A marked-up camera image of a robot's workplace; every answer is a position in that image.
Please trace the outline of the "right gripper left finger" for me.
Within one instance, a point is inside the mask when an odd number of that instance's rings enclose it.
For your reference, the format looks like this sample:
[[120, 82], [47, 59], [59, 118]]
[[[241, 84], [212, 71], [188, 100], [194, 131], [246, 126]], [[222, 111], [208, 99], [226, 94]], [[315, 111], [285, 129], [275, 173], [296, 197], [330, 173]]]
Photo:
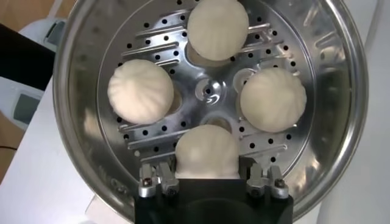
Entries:
[[157, 164], [143, 163], [140, 167], [138, 195], [151, 198], [157, 195], [157, 188], [167, 197], [175, 197], [179, 193], [179, 180], [175, 177], [176, 159], [162, 161]]

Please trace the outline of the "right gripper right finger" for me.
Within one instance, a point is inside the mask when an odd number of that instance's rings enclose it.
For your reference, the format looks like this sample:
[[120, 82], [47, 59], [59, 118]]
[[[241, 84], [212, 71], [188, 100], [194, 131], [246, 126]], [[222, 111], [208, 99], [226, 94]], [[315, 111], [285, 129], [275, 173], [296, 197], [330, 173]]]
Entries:
[[272, 165], [264, 173], [260, 163], [253, 158], [239, 158], [239, 175], [246, 181], [246, 191], [253, 198], [260, 198], [269, 191], [272, 198], [288, 198], [289, 187], [279, 166]]

